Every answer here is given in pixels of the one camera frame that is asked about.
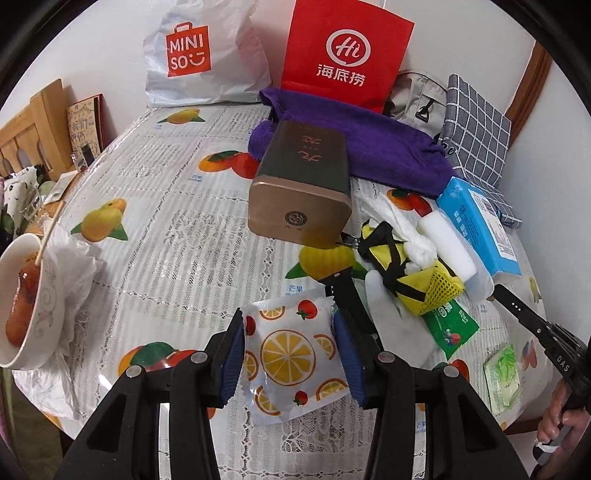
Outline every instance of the sausage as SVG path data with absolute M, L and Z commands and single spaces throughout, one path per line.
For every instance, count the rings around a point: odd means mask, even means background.
M 20 347 L 25 341 L 33 316 L 40 275 L 41 268 L 35 265 L 34 260 L 26 261 L 18 273 L 17 292 L 11 314 L 6 322 L 6 336 L 8 341 L 16 347 Z

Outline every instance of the red paper bag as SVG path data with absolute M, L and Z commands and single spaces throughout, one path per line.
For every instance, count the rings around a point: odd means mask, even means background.
M 281 87 L 382 113 L 413 27 L 361 0 L 297 0 Z

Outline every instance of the metal screw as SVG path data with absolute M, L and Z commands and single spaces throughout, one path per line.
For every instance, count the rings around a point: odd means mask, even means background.
M 447 377 L 456 378 L 460 374 L 460 371 L 456 367 L 454 367 L 453 365 L 448 365 L 443 368 L 443 373 Z
M 142 368 L 139 365 L 131 365 L 131 367 L 128 367 L 125 371 L 125 375 L 130 378 L 134 378 L 137 377 L 141 372 Z
M 205 360 L 207 360 L 207 354 L 205 352 L 195 352 L 191 355 L 191 361 L 194 364 L 202 364 Z
M 392 352 L 380 352 L 378 353 L 378 360 L 380 362 L 382 362 L 383 364 L 391 364 L 392 362 L 394 362 L 394 359 L 396 357 L 394 356 L 394 354 Z

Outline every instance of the blue tissue pack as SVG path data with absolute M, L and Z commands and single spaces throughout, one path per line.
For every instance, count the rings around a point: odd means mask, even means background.
M 437 205 L 468 240 L 491 276 L 497 273 L 521 275 L 496 210 L 480 188 L 453 177 L 437 199 Z

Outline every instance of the wooden skewer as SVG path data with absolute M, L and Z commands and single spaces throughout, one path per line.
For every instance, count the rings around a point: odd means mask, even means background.
M 53 231 L 53 228 L 55 227 L 55 225 L 57 223 L 57 219 L 59 218 L 61 211 L 64 209 L 65 205 L 66 205 L 66 202 L 60 202 L 60 204 L 57 206 L 56 212 L 53 215 L 53 218 L 51 219 L 51 224 L 50 224 L 49 228 L 47 229 L 47 233 L 45 234 L 45 237 L 43 238 L 43 242 L 41 243 L 41 248 L 39 249 L 39 252 L 37 253 L 37 258 L 35 259 L 35 265 L 38 267 L 41 265 L 41 257 L 43 256 L 43 252 L 45 251 L 45 248 L 47 247 L 47 241 L 49 240 L 49 237 Z

